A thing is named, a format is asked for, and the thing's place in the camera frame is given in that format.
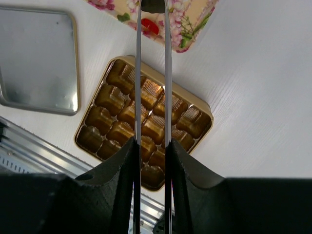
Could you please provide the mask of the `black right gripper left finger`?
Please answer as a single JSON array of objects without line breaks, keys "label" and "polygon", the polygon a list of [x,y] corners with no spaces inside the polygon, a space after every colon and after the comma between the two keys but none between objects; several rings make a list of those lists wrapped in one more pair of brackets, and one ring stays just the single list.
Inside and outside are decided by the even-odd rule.
[{"label": "black right gripper left finger", "polygon": [[3,234],[128,232],[135,140],[76,178],[64,174],[2,174]]}]

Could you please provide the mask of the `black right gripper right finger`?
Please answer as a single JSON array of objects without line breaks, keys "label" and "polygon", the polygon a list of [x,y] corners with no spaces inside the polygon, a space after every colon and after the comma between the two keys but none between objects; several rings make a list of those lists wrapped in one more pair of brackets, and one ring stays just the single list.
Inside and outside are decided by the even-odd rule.
[{"label": "black right gripper right finger", "polygon": [[309,234],[309,178],[224,178],[170,146],[177,231],[180,234]]}]

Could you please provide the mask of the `metal tongs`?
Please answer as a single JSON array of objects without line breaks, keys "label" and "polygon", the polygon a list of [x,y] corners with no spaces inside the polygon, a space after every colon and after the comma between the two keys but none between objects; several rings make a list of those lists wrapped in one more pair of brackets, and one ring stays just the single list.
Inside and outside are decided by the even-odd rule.
[{"label": "metal tongs", "polygon": [[[141,205],[141,1],[138,5],[135,56],[135,168],[134,168],[134,208],[133,233],[140,233],[140,205]],[[173,232],[172,228],[172,173],[169,171],[171,163],[170,145],[172,141],[172,36],[169,17],[169,2],[165,0],[164,13],[165,32],[165,208],[164,231]]]}]

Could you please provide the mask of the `dark leaf chocolate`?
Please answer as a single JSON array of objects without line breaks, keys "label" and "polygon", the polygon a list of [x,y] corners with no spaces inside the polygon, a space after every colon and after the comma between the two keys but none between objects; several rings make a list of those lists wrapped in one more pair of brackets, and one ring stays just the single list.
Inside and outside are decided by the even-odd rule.
[{"label": "dark leaf chocolate", "polygon": [[141,10],[151,14],[165,13],[165,0],[142,0]]}]

